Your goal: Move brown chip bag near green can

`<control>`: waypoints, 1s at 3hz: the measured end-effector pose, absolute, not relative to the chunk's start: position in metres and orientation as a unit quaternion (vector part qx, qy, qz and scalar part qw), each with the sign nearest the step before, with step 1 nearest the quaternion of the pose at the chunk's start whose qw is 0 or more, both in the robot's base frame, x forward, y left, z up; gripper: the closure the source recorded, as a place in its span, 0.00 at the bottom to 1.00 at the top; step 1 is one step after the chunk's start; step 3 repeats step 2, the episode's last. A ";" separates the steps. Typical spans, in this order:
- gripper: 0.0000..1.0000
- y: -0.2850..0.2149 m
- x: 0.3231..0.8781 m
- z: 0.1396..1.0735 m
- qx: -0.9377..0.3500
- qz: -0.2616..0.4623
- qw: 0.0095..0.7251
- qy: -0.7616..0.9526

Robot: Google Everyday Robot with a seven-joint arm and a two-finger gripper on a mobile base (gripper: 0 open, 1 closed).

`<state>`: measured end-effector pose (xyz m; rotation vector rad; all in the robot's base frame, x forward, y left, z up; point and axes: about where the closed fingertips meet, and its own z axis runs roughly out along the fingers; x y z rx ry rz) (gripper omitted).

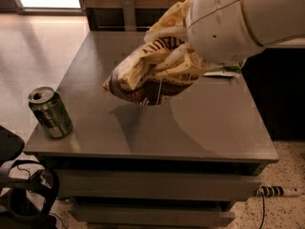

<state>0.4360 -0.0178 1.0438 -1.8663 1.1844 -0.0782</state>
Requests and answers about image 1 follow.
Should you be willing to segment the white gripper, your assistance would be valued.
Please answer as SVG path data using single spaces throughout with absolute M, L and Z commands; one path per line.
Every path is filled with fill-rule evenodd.
M 152 56 L 152 78 L 197 80 L 207 71 L 203 59 L 232 65 L 264 50 L 247 21 L 244 0 L 176 2 L 146 31 L 144 41 L 186 35 L 193 49 L 181 44 L 171 51 L 156 52 Z

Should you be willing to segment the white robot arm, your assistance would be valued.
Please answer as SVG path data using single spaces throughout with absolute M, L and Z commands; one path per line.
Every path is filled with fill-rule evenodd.
M 144 40 L 177 36 L 199 57 L 231 66 L 304 35 L 305 0 L 187 0 L 172 6 Z

